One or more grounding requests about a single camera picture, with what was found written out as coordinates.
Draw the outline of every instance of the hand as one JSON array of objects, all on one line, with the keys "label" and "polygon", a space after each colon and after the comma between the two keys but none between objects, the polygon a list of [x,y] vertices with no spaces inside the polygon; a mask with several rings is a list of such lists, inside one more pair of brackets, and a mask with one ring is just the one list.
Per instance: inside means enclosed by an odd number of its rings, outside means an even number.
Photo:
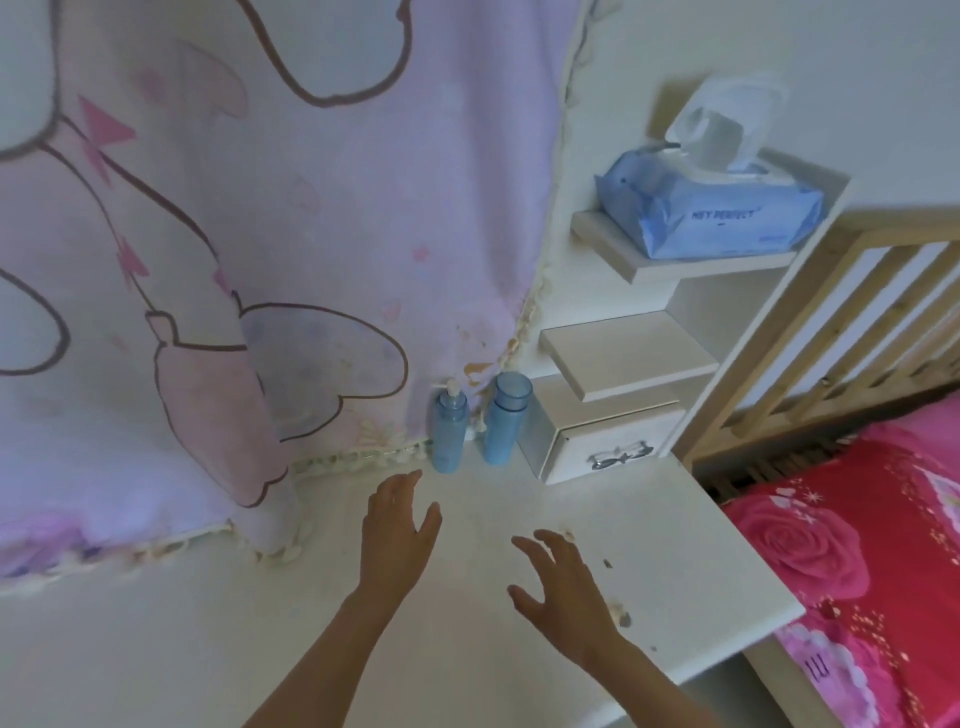
[{"label": "hand", "polygon": [[543,585],[543,603],[511,585],[507,593],[518,612],[530,620],[562,655],[588,670],[588,663],[620,641],[620,633],[580,551],[558,533],[534,531],[553,554],[531,539],[512,543],[530,558]]},{"label": "hand", "polygon": [[420,530],[414,527],[414,487],[421,475],[400,473],[380,483],[363,519],[356,593],[390,616],[420,579],[443,521],[440,504],[432,503]]}]

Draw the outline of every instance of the left hand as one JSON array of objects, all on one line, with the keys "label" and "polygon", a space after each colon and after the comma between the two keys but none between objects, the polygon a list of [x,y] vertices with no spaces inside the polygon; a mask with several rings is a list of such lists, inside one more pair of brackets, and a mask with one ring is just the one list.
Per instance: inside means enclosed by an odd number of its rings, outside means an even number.
[{"label": "left hand", "polygon": [[443,517],[432,503],[420,530],[414,526],[414,487],[423,471],[391,475],[370,496],[363,519],[357,595],[392,615],[420,580]]}]

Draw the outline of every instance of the bed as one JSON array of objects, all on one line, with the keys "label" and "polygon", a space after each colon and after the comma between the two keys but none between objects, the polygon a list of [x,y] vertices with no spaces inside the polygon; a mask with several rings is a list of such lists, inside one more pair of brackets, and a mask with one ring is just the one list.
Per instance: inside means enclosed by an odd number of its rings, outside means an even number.
[{"label": "bed", "polygon": [[960,210],[841,218],[674,448],[805,615],[796,728],[960,726]]}]

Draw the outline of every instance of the forearm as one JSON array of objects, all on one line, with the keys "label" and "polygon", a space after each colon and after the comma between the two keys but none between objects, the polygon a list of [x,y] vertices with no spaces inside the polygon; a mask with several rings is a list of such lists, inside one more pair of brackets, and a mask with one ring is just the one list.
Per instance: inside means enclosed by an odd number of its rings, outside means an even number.
[{"label": "forearm", "polygon": [[364,667],[393,610],[358,593],[336,617],[245,728],[341,728]]},{"label": "forearm", "polygon": [[630,716],[636,728],[720,728],[643,652],[619,638],[591,656],[587,672]]}]

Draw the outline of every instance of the drawer handle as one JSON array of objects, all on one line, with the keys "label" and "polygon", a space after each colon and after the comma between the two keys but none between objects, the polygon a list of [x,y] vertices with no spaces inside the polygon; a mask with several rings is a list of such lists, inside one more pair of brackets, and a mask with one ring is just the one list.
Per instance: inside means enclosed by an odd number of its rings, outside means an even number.
[{"label": "drawer handle", "polygon": [[640,440],[624,449],[617,448],[613,452],[598,452],[587,458],[587,462],[591,464],[591,470],[602,471],[617,463],[623,464],[631,460],[639,460],[641,457],[646,457],[653,451],[654,449],[647,445],[646,440]]}]

